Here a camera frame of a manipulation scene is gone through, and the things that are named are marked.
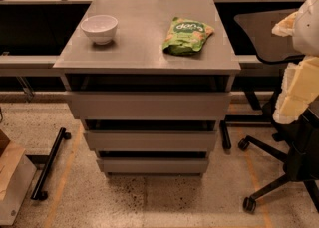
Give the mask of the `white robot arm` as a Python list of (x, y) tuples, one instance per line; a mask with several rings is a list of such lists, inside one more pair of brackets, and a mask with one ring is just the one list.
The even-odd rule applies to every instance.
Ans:
[(272, 33), (291, 36), (293, 48), (304, 55), (297, 65), (289, 63), (285, 69), (272, 116), (277, 123), (290, 124), (319, 96), (319, 0), (306, 0), (297, 12), (277, 23)]

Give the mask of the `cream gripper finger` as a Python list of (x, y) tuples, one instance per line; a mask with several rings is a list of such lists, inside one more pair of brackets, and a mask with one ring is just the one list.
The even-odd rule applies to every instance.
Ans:
[(293, 12), (280, 22), (276, 23), (272, 28), (271, 32), (280, 37), (292, 36), (294, 33), (294, 22), (296, 19), (297, 13)]
[(273, 119), (280, 124), (297, 121), (318, 96), (319, 58), (306, 56), (298, 64), (289, 63), (284, 71)]

